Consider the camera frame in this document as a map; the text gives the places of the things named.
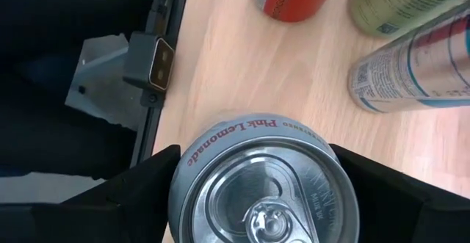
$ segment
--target wooden table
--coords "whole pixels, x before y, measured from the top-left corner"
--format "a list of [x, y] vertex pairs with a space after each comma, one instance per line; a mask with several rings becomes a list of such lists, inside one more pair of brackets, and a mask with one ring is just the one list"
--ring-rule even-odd
[[187, 0], [154, 151], [184, 150], [224, 110], [273, 112], [470, 197], [470, 108], [374, 115], [350, 100], [348, 69], [384, 43], [353, 26], [347, 0], [328, 0], [302, 23], [273, 20], [253, 0]]

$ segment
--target silver can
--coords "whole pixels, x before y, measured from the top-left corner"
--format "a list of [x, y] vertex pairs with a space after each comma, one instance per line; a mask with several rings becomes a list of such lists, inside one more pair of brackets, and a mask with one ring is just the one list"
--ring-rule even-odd
[[363, 58], [354, 102], [370, 112], [470, 106], [470, 0]]
[[357, 242], [353, 186], [330, 146], [307, 126], [253, 114], [210, 128], [173, 176], [176, 242]]

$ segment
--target can lid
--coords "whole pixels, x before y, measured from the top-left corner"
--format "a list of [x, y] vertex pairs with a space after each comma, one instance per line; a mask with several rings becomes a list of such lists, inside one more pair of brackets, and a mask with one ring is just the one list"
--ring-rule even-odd
[[309, 145], [265, 137], [219, 156], [188, 211], [192, 241], [356, 242], [351, 183]]

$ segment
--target white can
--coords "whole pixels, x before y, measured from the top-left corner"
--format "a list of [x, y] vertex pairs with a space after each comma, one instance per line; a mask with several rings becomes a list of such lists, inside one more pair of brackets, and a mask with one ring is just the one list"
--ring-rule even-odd
[[470, 105], [470, 1], [363, 58], [349, 90], [376, 113]]

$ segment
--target can rim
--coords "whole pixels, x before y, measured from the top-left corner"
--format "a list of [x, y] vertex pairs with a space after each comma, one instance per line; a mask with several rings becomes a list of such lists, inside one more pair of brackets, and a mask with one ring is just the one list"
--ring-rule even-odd
[[[230, 156], [231, 154], [236, 153], [239, 150], [242, 150], [243, 147], [246, 145], [259, 144], [263, 142], [271, 143], [271, 144], [275, 142], [277, 143], [285, 142], [286, 144], [292, 147], [294, 147], [294, 144], [297, 144], [301, 147], [299, 148], [299, 150], [302, 153], [304, 153], [306, 156], [311, 158], [313, 162], [316, 162], [316, 163], [321, 162], [319, 163], [320, 167], [324, 169], [326, 168], [327, 170], [333, 173], [331, 175], [334, 177], [336, 184], [339, 186], [338, 192], [340, 194], [340, 198], [341, 199], [347, 198], [347, 200], [341, 200], [341, 204], [343, 206], [343, 209], [348, 209], [347, 217], [349, 219], [347, 221], [347, 224], [350, 227], [347, 227], [347, 226], [346, 227], [350, 229], [351, 232], [354, 233], [353, 235], [347, 235], [347, 239], [353, 239], [351, 242], [357, 242], [358, 237], [359, 237], [358, 202], [355, 196], [353, 185], [349, 177], [347, 176], [346, 172], [343, 170], [343, 168], [339, 164], [339, 162], [336, 161], [331, 155], [326, 153], [326, 151], [322, 150], [321, 148], [318, 148], [316, 145], [313, 145], [310, 142], [306, 142], [304, 140], [293, 138], [293, 137], [285, 137], [285, 136], [278, 136], [278, 135], [267, 135], [267, 136], [256, 137], [254, 139], [247, 139], [247, 140], [241, 141], [235, 145], [232, 145], [226, 148], [225, 150], [217, 154], [207, 165], [203, 167], [203, 169], [197, 174], [196, 178], [189, 186], [189, 190], [192, 192], [185, 194], [184, 202], [183, 202], [183, 205], [181, 206], [182, 211], [180, 212], [180, 219], [179, 219], [179, 224], [178, 224], [180, 228], [185, 228], [185, 229], [178, 229], [177, 233], [178, 233], [179, 239], [188, 238], [190, 239], [190, 242], [194, 242], [192, 238], [192, 223], [191, 223], [191, 220], [193, 217], [194, 206], [191, 206], [189, 202], [195, 201], [203, 185], [206, 183], [204, 180], [206, 180], [206, 178], [209, 177], [210, 174], [212, 173], [212, 170], [220, 164], [221, 159], [225, 158], [226, 156]], [[316, 154], [318, 156], [316, 156], [314, 159], [312, 157], [312, 154]], [[341, 227], [341, 230], [339, 231], [339, 242], [346, 242], [344, 240], [345, 239], [344, 233], [346, 233], [346, 229], [344, 229], [344, 227], [345, 226], [343, 225]]]

